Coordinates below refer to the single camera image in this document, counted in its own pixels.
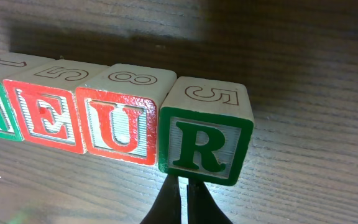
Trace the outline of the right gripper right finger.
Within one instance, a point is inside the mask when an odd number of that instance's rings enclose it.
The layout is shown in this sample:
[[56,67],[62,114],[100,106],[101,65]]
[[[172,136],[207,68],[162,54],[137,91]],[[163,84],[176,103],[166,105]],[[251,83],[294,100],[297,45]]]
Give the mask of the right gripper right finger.
[[188,179],[187,203],[188,224],[232,224],[202,181]]

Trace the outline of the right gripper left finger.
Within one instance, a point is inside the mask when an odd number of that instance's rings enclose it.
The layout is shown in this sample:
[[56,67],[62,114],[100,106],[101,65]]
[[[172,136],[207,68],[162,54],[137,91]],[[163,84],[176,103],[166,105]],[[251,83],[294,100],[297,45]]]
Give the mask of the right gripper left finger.
[[181,197],[177,176],[166,176],[152,208],[140,224],[181,224]]

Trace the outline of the green R block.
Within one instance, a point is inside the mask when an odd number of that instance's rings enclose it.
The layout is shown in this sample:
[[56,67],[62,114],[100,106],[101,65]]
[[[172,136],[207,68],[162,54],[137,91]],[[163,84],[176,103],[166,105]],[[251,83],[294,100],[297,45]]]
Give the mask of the green R block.
[[243,84],[180,77],[160,108],[158,168],[167,174],[233,186],[253,129]]

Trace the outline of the red U block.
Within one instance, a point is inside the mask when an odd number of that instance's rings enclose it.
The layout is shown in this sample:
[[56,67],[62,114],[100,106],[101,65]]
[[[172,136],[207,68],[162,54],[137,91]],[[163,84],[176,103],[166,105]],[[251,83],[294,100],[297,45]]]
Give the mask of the red U block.
[[174,71],[118,63],[76,88],[89,153],[154,166],[158,112],[177,80]]

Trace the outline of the red E block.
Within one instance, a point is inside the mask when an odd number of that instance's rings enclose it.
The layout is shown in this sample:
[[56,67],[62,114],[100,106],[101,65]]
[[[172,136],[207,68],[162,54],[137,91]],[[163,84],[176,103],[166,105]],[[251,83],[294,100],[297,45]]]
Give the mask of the red E block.
[[107,65],[53,60],[3,80],[26,141],[84,154],[75,90]]

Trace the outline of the green N block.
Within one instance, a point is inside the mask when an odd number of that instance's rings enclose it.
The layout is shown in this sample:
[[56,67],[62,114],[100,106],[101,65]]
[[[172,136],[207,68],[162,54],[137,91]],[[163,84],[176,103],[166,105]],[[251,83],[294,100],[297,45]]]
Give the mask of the green N block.
[[0,55],[0,138],[10,141],[23,140],[15,113],[2,81],[11,75],[17,75],[51,61],[52,59],[47,57],[14,52]]

